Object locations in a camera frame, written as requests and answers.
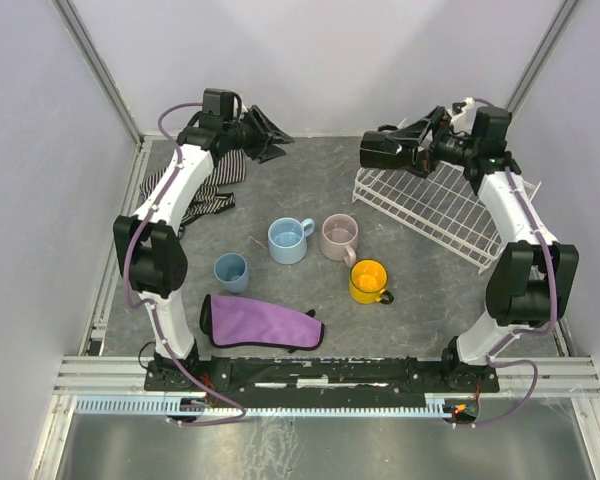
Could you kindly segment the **light blue mug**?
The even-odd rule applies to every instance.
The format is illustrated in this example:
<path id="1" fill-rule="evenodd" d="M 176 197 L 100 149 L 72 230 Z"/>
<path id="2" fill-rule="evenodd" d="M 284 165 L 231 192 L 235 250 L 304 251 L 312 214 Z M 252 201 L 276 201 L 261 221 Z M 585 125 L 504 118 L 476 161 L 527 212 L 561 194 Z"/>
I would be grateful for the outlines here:
<path id="1" fill-rule="evenodd" d="M 307 252 L 307 237 L 315 230 L 311 218 L 299 221 L 290 217 L 275 220 L 268 229 L 268 250 L 279 264 L 293 265 L 300 262 Z"/>

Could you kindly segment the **black cup white interior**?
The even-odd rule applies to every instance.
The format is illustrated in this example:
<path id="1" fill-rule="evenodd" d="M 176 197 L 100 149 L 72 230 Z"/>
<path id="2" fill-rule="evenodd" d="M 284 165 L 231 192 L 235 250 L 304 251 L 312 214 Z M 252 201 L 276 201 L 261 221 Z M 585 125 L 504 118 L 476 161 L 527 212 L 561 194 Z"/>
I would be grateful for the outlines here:
<path id="1" fill-rule="evenodd" d="M 367 131 L 359 147 L 363 168 L 397 170 L 413 166 L 414 151 L 388 138 L 387 132 Z"/>

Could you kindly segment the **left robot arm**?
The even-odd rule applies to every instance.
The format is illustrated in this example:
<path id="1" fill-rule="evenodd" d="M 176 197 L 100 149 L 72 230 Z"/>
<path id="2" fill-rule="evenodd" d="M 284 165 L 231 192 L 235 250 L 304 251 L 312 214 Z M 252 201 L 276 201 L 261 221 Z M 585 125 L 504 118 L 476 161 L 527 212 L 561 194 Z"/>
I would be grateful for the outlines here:
<path id="1" fill-rule="evenodd" d="M 293 143 L 256 105 L 245 107 L 231 90 L 207 88 L 193 103 L 195 113 L 176 136 L 166 138 L 173 157 L 142 205 L 113 224 L 124 293 L 133 309 L 145 308 L 155 336 L 152 362 L 157 373 L 193 381 L 199 361 L 188 327 L 181 287 L 188 259 L 179 229 L 194 195 L 220 160 L 234 151 L 265 163 Z"/>

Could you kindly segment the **pink mug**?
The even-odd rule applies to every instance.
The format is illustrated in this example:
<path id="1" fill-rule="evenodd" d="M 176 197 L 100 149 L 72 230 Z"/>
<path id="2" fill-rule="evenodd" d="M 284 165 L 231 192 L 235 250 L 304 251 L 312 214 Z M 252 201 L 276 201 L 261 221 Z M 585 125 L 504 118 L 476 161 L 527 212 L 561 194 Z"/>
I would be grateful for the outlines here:
<path id="1" fill-rule="evenodd" d="M 358 240 L 357 222 L 349 215 L 333 214 L 322 224 L 320 251 L 326 258 L 352 268 L 357 261 Z"/>

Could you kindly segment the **white wire dish rack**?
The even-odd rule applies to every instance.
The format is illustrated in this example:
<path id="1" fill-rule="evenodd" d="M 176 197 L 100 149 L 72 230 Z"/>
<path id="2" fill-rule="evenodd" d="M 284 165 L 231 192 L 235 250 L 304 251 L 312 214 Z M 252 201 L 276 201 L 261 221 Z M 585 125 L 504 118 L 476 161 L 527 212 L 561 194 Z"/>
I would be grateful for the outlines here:
<path id="1" fill-rule="evenodd" d="M 491 214 L 458 166 L 442 163 L 426 179 L 403 170 L 360 168 L 352 200 L 469 261 L 479 273 L 488 270 L 502 251 Z"/>

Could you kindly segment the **yellow mug black handle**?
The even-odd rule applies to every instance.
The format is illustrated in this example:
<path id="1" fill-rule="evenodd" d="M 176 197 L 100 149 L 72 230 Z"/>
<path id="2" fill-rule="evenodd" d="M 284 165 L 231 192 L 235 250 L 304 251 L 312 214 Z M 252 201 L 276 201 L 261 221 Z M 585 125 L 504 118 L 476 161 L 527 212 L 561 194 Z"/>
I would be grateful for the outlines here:
<path id="1" fill-rule="evenodd" d="M 388 280 L 387 270 L 380 262 L 359 260 L 350 271 L 349 294 L 359 304 L 391 305 L 394 296 L 387 290 Z"/>

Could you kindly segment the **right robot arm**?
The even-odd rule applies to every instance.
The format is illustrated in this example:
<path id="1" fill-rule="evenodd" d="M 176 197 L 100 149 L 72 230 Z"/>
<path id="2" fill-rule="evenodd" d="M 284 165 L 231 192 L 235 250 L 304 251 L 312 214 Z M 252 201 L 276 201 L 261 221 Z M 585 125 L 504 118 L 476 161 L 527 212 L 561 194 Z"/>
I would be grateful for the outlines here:
<path id="1" fill-rule="evenodd" d="M 406 170 L 421 178 L 441 162 L 461 167 L 502 242 L 483 313 L 443 351 L 446 383 L 497 368 L 497 355 L 523 336 L 552 334 L 575 279 L 577 248 L 560 242 L 542 222 L 508 150 L 511 120 L 504 108 L 464 100 L 452 109 L 437 106 L 405 127 L 381 125 L 366 133 L 360 146 L 365 167 Z"/>

